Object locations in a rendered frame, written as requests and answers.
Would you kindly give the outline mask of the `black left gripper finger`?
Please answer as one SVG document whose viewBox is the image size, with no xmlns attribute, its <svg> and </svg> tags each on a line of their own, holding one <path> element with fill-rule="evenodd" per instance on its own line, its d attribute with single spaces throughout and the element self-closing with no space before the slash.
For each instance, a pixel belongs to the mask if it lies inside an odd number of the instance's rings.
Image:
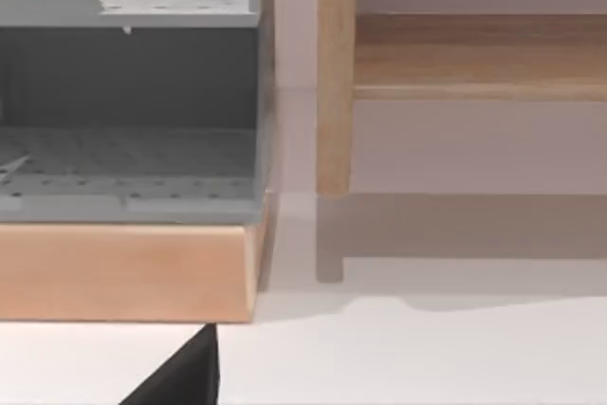
<svg viewBox="0 0 607 405">
<path fill-rule="evenodd" d="M 217 326 L 206 324 L 119 405 L 217 405 Z"/>
</svg>

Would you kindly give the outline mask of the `pale wooden drawer front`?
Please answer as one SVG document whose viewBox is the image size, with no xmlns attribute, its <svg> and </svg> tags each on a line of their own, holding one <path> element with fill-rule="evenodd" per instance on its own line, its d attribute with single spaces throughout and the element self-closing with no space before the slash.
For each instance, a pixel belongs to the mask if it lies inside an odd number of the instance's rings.
<svg viewBox="0 0 607 405">
<path fill-rule="evenodd" d="M 0 219 L 0 320 L 250 322 L 275 201 L 245 224 Z"/>
</svg>

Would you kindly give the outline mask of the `grey pierced drawer inside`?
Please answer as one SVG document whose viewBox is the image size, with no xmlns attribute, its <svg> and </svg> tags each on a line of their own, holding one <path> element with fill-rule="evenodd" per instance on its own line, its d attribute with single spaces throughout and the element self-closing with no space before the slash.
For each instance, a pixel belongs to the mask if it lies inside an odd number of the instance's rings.
<svg viewBox="0 0 607 405">
<path fill-rule="evenodd" d="M 248 225 L 274 0 L 0 0 L 0 223 Z"/>
</svg>

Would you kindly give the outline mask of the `open wooden shelf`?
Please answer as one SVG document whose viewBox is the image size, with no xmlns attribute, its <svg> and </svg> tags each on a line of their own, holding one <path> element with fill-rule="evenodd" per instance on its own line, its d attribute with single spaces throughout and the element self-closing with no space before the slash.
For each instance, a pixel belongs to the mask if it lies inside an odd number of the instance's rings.
<svg viewBox="0 0 607 405">
<path fill-rule="evenodd" d="M 607 15 L 369 13 L 318 0 L 316 189 L 351 186 L 354 104 L 607 103 Z"/>
</svg>

